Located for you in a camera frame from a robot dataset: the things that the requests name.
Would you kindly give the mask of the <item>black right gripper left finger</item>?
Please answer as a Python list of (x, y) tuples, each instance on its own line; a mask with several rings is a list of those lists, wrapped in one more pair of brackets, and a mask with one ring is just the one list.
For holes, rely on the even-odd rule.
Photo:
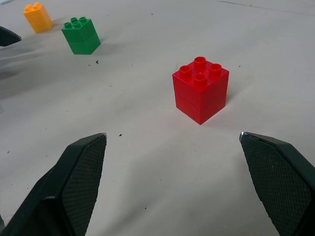
[(42, 176), (0, 236), (85, 236), (98, 196), (107, 136), (68, 145)]

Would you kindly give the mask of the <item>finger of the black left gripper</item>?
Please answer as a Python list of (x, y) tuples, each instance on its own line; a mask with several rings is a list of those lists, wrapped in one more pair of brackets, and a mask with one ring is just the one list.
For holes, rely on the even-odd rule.
[(17, 42), (20, 42), (22, 39), (16, 33), (0, 26), (0, 47), (6, 47)]

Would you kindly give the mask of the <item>orange toy brick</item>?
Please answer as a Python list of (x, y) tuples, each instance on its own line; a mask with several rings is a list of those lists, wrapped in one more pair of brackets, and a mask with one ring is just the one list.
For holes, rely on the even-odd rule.
[(35, 33), (48, 31), (53, 26), (47, 10), (39, 2), (26, 5), (23, 14)]

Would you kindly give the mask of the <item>red toy brick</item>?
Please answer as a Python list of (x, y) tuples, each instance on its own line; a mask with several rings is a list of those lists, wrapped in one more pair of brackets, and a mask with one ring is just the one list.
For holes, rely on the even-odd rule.
[(220, 64), (199, 56), (172, 78), (176, 107), (198, 124), (225, 107), (229, 71)]

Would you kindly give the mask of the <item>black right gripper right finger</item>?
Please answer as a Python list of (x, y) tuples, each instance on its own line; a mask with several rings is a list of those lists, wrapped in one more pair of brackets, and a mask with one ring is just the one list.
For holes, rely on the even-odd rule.
[(315, 236), (315, 167), (290, 143), (239, 137), (255, 191), (280, 236)]

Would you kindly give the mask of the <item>green toy brick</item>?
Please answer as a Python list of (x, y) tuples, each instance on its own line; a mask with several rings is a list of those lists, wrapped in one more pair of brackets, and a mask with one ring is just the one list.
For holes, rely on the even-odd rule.
[(72, 17), (62, 32), (75, 55), (91, 55), (101, 44), (91, 19)]

